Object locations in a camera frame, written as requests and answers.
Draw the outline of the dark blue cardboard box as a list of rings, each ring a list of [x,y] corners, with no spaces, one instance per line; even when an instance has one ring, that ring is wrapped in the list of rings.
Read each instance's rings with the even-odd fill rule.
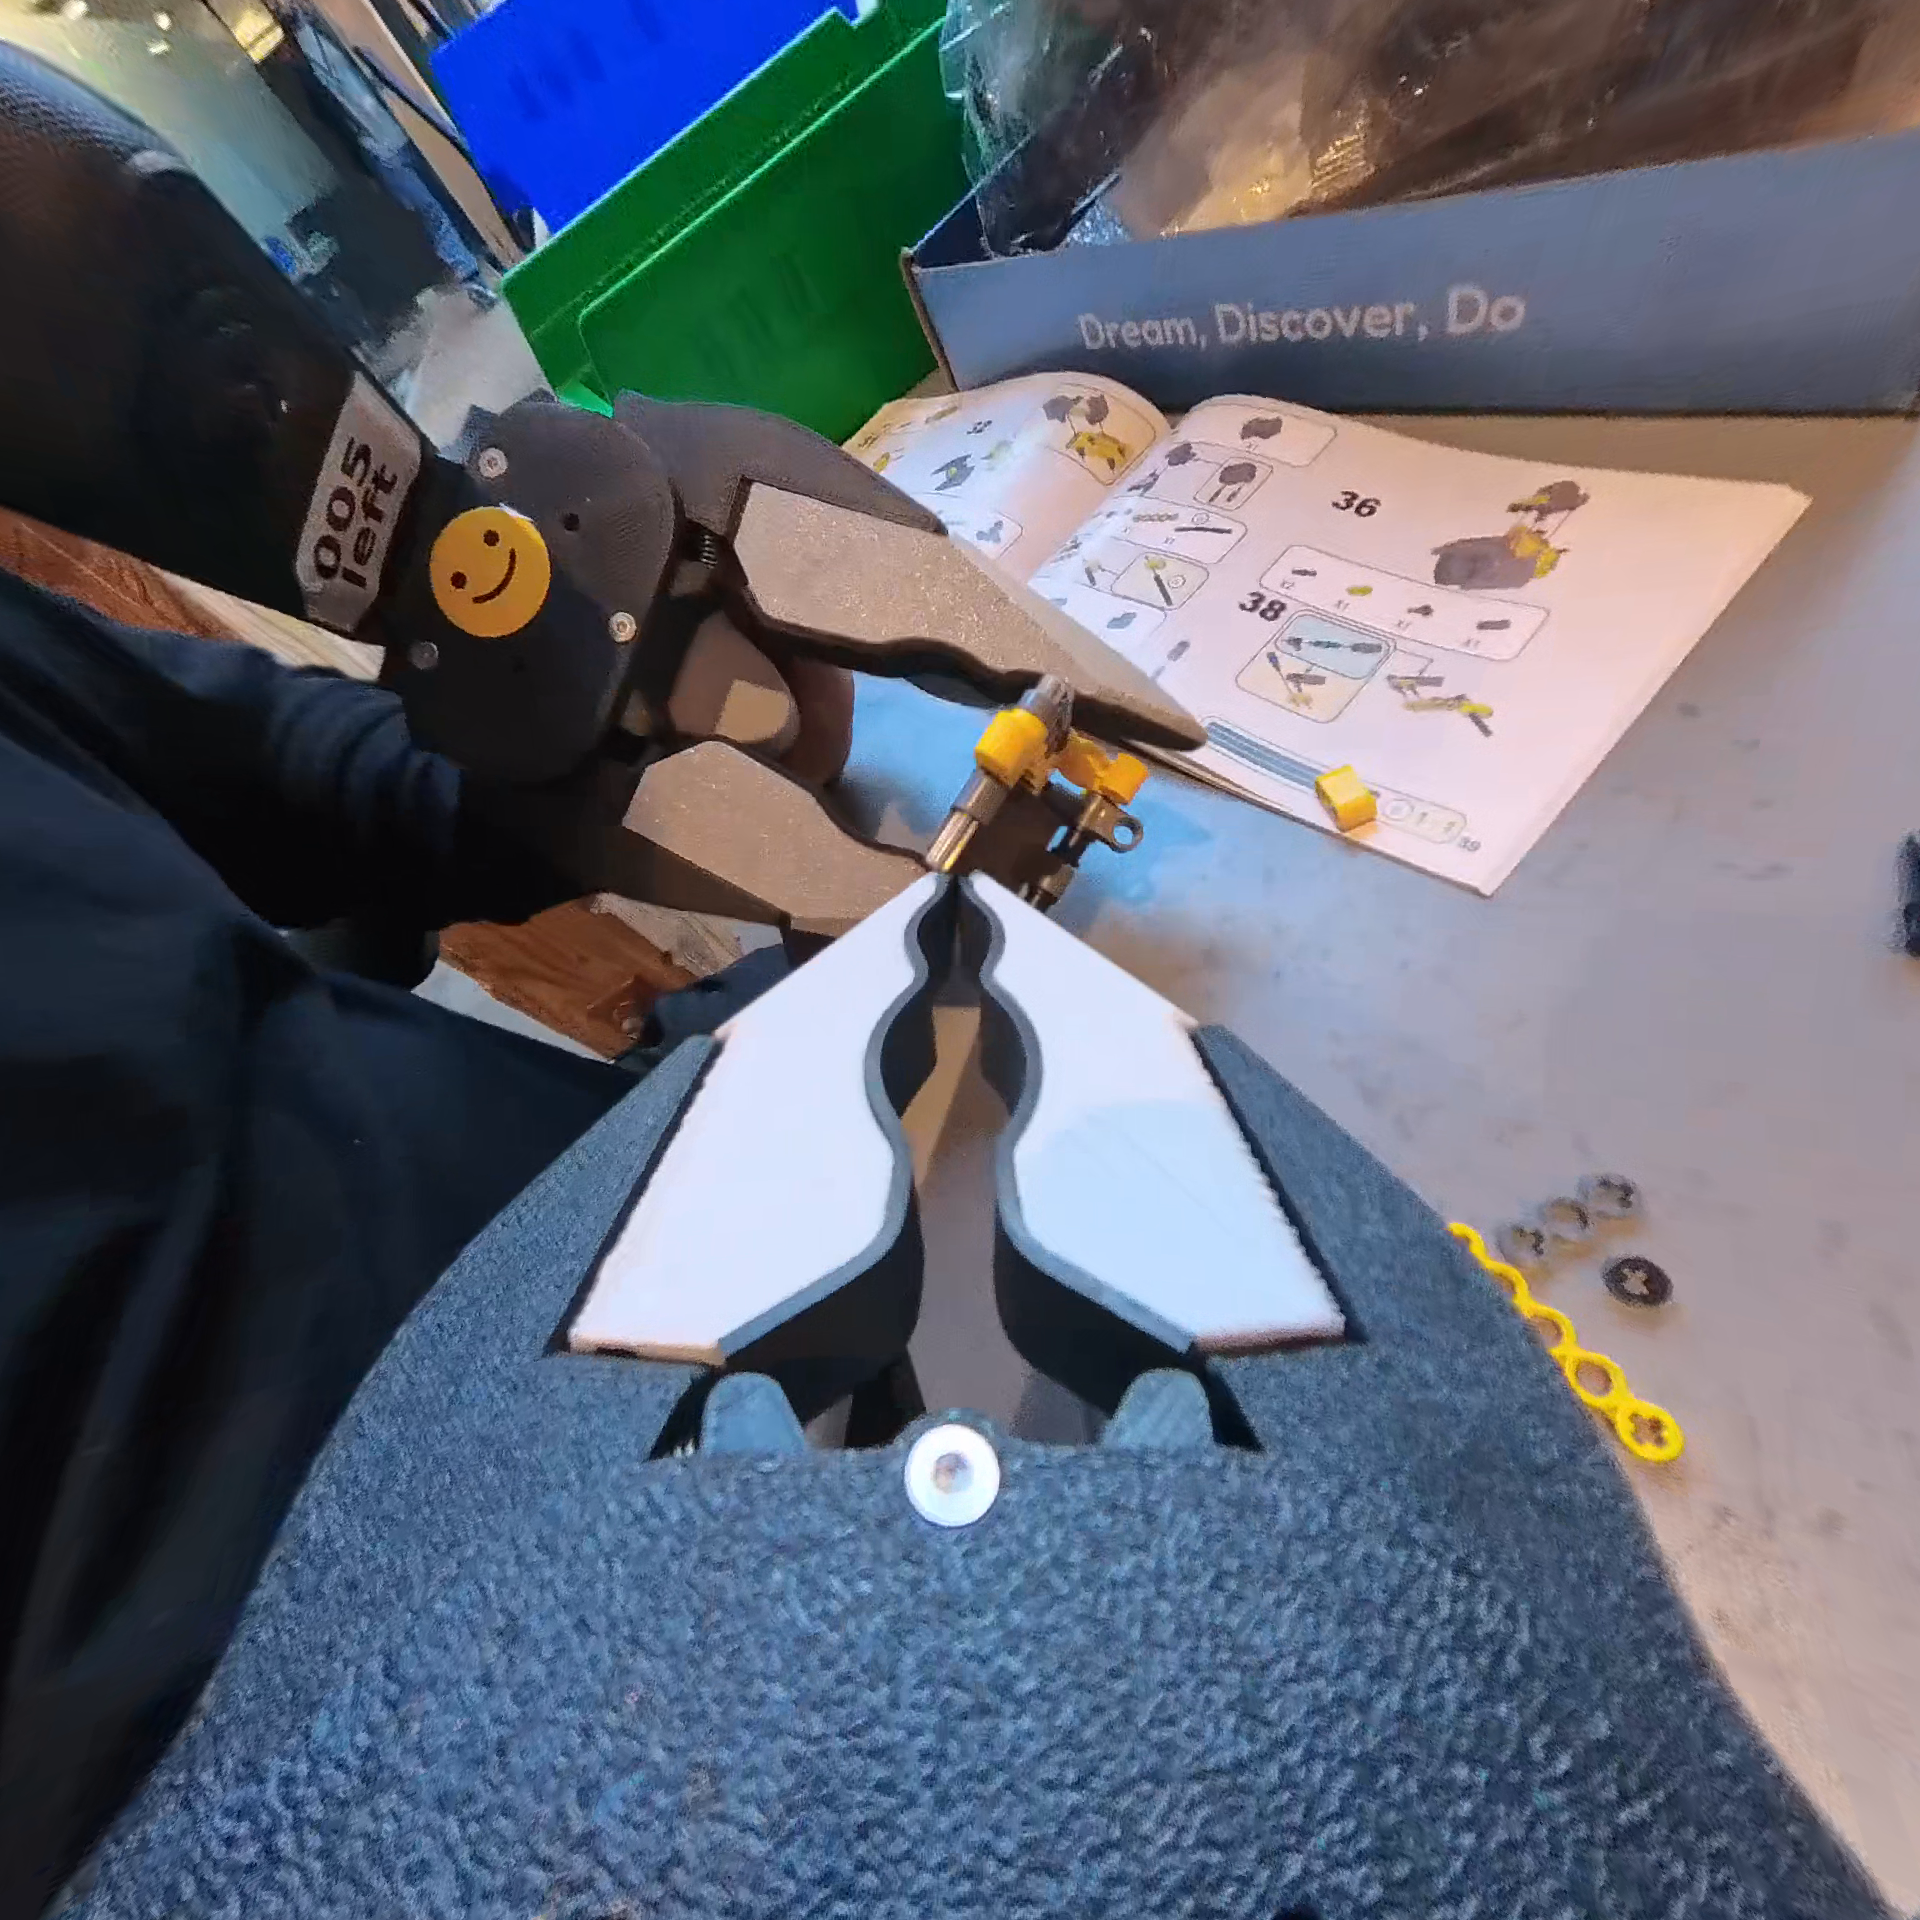
[[[1072,370],[1164,412],[1910,416],[1918,133],[1024,255],[993,255],[962,200],[904,277],[961,389]]]

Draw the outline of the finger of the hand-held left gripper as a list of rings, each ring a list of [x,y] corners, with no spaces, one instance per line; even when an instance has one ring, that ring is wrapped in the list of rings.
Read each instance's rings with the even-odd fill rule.
[[[845,826],[785,767],[722,741],[653,760],[620,821],[648,895],[835,940],[929,874],[920,852]]]
[[[1193,752],[1202,725],[1128,656],[930,526],[750,484],[731,535],[756,621],[854,671],[1011,703],[1064,680],[1078,728],[1121,748]]]

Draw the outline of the instruction booklet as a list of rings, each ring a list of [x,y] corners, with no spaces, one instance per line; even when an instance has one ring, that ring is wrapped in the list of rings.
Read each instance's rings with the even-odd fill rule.
[[[1204,728],[1169,767],[1493,895],[1798,521],[1789,487],[1579,468],[1101,374],[898,398],[845,444]]]

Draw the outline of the person's dark clothed body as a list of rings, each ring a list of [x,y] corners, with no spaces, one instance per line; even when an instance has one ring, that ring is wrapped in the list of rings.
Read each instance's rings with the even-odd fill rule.
[[[5,1914],[193,1711],[403,1318],[629,1090],[285,929],[5,750]]]

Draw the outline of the small yellow axle assembly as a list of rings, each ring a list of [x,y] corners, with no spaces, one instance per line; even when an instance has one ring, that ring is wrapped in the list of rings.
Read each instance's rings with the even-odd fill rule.
[[[972,775],[922,857],[925,871],[958,873],[985,830],[1017,802],[1040,800],[1070,730],[1072,688],[1058,676],[1043,676],[1017,703],[998,708],[974,745]]]

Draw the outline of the green box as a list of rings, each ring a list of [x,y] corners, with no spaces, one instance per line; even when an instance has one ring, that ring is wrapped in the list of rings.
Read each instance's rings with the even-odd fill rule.
[[[946,7],[820,13],[520,262],[544,383],[725,399],[853,436],[933,370],[904,258],[968,193]]]

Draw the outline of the crumpled clear plastic bags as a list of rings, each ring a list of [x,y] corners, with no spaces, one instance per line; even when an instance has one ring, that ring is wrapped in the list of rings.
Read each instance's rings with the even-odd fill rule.
[[[952,1],[993,255],[1916,128],[1916,1]]]

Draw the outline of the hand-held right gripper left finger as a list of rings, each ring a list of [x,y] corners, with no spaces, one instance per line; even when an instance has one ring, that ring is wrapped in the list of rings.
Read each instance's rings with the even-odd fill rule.
[[[915,1158],[954,946],[924,874],[725,1021],[568,1326],[577,1352],[888,1362],[920,1311]]]

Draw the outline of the blue plastic box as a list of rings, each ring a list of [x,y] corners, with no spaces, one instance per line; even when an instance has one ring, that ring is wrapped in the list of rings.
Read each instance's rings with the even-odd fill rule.
[[[818,17],[854,1],[504,1],[429,72],[504,214],[549,230],[620,184]]]

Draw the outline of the yellow five-hole beam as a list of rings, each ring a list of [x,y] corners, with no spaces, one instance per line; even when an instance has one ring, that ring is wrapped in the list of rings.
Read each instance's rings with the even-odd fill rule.
[[[1563,1311],[1538,1300],[1521,1265],[1499,1257],[1472,1224],[1451,1220],[1448,1230],[1530,1322],[1570,1393],[1614,1433],[1625,1454],[1649,1464],[1668,1464],[1688,1450],[1689,1440],[1681,1422],[1637,1393],[1624,1367],[1612,1354],[1589,1349]]]

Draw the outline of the wooden stool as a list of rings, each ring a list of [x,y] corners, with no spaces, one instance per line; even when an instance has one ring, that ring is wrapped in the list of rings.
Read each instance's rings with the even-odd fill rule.
[[[130,625],[242,642],[285,664],[355,680],[378,674],[378,648],[291,615],[188,582],[108,546],[3,511],[3,562]],[[640,1034],[657,999],[734,964],[771,936],[720,919],[616,895],[544,911],[526,927],[458,926],[420,994],[564,1048],[610,1058]]]

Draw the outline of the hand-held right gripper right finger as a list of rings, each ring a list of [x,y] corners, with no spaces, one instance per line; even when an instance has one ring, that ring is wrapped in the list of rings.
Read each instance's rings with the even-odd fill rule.
[[[956,889],[994,1146],[994,1300],[1024,1359],[1213,1359],[1347,1318],[1165,996],[987,877]]]

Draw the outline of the person's left hand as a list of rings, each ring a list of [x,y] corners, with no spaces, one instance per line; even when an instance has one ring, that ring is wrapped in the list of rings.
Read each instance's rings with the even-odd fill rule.
[[[853,676],[835,662],[806,656],[781,661],[780,671],[797,713],[796,734],[780,760],[805,782],[832,783],[845,772],[853,750]]]

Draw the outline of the person's left forearm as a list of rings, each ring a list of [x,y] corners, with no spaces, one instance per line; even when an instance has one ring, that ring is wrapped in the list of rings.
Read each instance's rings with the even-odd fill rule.
[[[281,927],[524,922],[640,897],[577,790],[465,775],[401,698],[245,642],[130,628],[5,574],[5,741],[156,817]]]

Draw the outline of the small grey three-hole connector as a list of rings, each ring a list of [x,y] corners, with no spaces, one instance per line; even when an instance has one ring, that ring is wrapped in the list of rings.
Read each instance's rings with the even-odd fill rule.
[[[1621,1173],[1592,1173],[1572,1191],[1546,1197],[1533,1212],[1494,1230],[1494,1249],[1521,1268],[1548,1268],[1596,1236],[1642,1214],[1642,1184]]]

